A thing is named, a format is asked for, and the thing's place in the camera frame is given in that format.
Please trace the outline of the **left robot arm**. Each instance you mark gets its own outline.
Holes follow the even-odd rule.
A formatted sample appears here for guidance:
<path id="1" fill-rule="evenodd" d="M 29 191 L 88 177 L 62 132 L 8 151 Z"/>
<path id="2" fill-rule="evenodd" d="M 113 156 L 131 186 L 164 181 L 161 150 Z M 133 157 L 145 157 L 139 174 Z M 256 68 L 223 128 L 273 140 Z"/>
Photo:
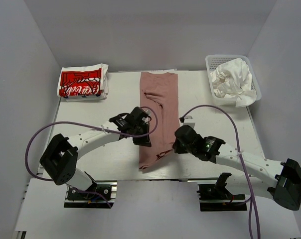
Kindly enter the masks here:
<path id="1" fill-rule="evenodd" d="M 135 145 L 150 147 L 150 121 L 148 110 L 135 107 L 131 113 L 121 113 L 85 133 L 70 137 L 57 134 L 44 151 L 40 165 L 56 185 L 66 184 L 90 199 L 96 194 L 97 184 L 77 168 L 77 161 L 99 147 L 128 137 Z"/>

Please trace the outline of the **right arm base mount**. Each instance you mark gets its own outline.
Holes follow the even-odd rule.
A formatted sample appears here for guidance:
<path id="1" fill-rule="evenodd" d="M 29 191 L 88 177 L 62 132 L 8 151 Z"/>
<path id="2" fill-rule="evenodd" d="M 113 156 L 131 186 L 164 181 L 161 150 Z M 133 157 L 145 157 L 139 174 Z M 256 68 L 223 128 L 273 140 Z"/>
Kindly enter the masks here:
<path id="1" fill-rule="evenodd" d="M 216 182 L 198 184 L 197 194 L 201 212 L 247 211 L 245 195 L 234 195 L 226 189 L 226 180 L 231 175 L 231 173 L 222 173 Z"/>

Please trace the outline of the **pink printed t shirt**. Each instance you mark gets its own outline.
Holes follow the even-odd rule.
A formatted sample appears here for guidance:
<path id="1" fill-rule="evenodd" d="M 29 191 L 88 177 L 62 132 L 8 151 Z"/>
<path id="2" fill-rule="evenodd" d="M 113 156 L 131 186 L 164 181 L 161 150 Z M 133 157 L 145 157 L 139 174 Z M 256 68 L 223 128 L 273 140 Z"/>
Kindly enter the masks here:
<path id="1" fill-rule="evenodd" d="M 141 72 L 140 106 L 151 108 L 151 147 L 139 149 L 139 170 L 146 170 L 172 152 L 175 131 L 180 127 L 178 113 L 178 75 Z"/>

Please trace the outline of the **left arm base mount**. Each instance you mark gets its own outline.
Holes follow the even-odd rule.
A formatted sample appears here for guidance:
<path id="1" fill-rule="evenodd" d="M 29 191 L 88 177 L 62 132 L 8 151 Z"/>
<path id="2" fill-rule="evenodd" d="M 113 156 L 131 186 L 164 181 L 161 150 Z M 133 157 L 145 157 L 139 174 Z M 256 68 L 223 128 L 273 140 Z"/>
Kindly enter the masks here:
<path id="1" fill-rule="evenodd" d="M 92 190 L 94 193 L 82 193 L 68 186 L 64 207 L 76 209 L 110 209 L 116 198 L 116 181 L 98 181 Z"/>

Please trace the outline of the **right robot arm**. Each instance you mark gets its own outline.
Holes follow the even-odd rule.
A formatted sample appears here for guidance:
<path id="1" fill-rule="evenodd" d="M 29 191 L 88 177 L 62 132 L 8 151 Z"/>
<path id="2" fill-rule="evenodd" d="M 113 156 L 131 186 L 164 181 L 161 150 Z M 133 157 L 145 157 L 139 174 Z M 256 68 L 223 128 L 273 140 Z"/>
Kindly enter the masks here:
<path id="1" fill-rule="evenodd" d="M 301 167 L 293 159 L 286 162 L 265 159 L 238 150 L 224 140 L 202 137 L 189 125 L 174 133 L 173 144 L 177 154 L 189 153 L 201 161 L 225 165 L 253 176 L 250 182 L 231 173 L 222 173 L 215 184 L 217 195 L 223 199 L 242 194 L 244 188 L 253 187 L 255 195 L 273 199 L 280 206 L 297 211 L 301 206 Z"/>

